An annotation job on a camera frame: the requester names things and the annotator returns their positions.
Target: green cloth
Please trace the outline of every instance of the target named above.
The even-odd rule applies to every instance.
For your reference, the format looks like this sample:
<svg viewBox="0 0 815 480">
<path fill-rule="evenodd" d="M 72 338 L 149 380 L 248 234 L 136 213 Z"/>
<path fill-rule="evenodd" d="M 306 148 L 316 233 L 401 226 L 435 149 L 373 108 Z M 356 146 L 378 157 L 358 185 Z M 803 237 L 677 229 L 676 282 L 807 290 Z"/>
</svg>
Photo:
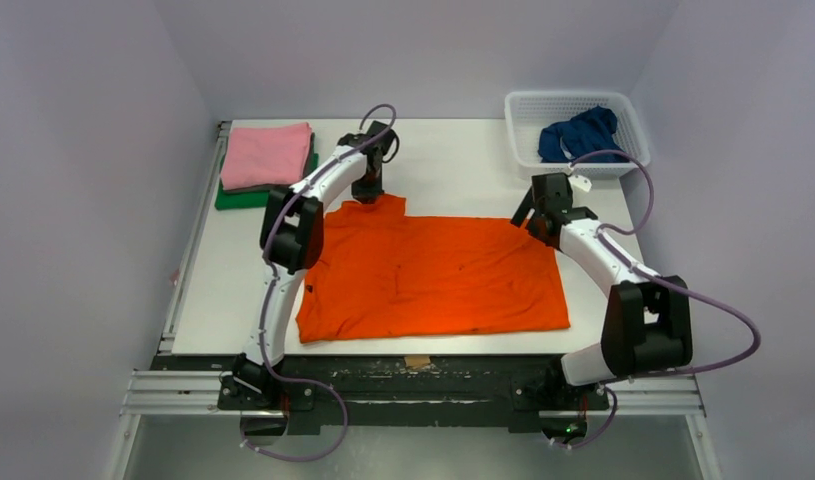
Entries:
<svg viewBox="0 0 815 480">
<path fill-rule="evenodd" d="M 222 166 L 224 166 L 224 156 L 222 156 Z M 310 142 L 310 156 L 304 164 L 304 176 L 306 177 L 316 167 L 319 166 L 319 155 L 313 153 L 313 142 Z M 269 201 L 269 192 L 247 192 L 247 193 L 227 193 L 219 178 L 219 191 L 216 193 L 216 210 L 232 210 L 238 208 L 262 208 Z"/>
</svg>

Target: white wall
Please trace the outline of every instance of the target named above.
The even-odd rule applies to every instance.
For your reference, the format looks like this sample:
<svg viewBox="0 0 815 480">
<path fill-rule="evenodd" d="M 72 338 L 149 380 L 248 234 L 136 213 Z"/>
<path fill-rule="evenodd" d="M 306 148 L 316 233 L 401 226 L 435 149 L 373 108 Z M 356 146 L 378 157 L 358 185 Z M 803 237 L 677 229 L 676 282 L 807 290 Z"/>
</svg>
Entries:
<svg viewBox="0 0 815 480">
<path fill-rule="evenodd" d="M 653 144 L 646 258 L 764 335 L 699 378 L 725 478 L 815 478 L 815 1 L 685 1 L 633 90 Z M 636 213 L 645 188 L 628 182 Z M 693 310 L 696 362 L 748 344 Z"/>
<path fill-rule="evenodd" d="M 0 0 L 0 479 L 91 478 L 214 124 L 147 0 Z"/>
<path fill-rule="evenodd" d="M 500 118 L 511 90 L 630 92 L 678 0 L 156 3 L 220 118 Z"/>
</svg>

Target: folded cloth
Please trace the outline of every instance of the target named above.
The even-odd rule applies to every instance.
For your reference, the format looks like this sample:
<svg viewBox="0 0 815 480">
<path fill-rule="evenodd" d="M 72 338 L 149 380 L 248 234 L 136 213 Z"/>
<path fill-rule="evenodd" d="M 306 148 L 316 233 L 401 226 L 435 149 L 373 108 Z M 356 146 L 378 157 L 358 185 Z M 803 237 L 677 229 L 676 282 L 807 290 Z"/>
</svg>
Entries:
<svg viewBox="0 0 815 480">
<path fill-rule="evenodd" d="M 290 185 L 303 178 L 310 124 L 230 131 L 221 180 L 228 191 L 258 185 Z"/>
<path fill-rule="evenodd" d="M 569 328 L 552 249 L 503 218 L 408 217 L 403 198 L 325 217 L 302 343 Z"/>
<path fill-rule="evenodd" d="M 313 143 L 310 142 L 310 156 L 304 165 L 304 176 L 313 173 L 319 166 L 319 155 L 313 153 Z M 234 210 L 240 208 L 262 208 L 269 201 L 268 189 L 251 191 L 247 193 L 229 193 L 224 189 L 222 181 L 219 180 L 219 191 L 216 192 L 216 210 Z"/>
<path fill-rule="evenodd" d="M 609 108 L 593 107 L 579 113 L 566 122 L 557 122 L 544 128 L 540 133 L 539 156 L 543 163 L 567 163 L 560 142 L 572 154 L 572 158 L 598 150 L 621 150 L 613 141 L 618 121 Z M 601 155 L 594 163 L 620 163 L 627 160 L 615 155 Z"/>
</svg>

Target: plastic laundry basket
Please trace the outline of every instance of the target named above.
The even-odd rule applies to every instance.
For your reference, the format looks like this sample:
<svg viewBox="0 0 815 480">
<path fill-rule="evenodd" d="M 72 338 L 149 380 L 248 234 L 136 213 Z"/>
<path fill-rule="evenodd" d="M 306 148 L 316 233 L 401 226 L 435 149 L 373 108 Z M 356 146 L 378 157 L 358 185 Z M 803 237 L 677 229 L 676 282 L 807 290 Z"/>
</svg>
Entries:
<svg viewBox="0 0 815 480">
<path fill-rule="evenodd" d="M 528 175 L 560 172 L 564 163 L 542 163 L 537 153 L 540 131 L 554 122 L 569 120 L 573 116 L 602 106 L 613 110 L 618 127 L 613 140 L 622 150 L 634 156 L 643 165 L 651 161 L 648 141 L 631 101 L 621 93 L 593 91 L 511 92 L 504 101 L 504 117 L 513 156 Z M 577 170 L 589 177 L 621 177 L 634 170 L 632 163 L 582 164 Z"/>
</svg>

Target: gray floor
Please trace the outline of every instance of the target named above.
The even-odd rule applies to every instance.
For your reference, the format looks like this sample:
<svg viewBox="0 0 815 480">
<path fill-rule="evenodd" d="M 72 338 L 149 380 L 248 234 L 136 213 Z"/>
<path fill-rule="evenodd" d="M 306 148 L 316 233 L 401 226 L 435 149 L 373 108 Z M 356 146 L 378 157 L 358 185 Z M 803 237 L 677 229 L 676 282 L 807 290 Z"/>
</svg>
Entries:
<svg viewBox="0 0 815 480">
<path fill-rule="evenodd" d="M 272 448 L 312 453 L 318 437 L 285 437 Z M 239 448 L 238 419 L 143 418 L 129 479 L 701 478 L 683 417 L 619 417 L 596 443 L 567 453 L 542 435 L 504 429 L 352 427 L 342 446 L 314 463 L 284 463 Z"/>
</svg>

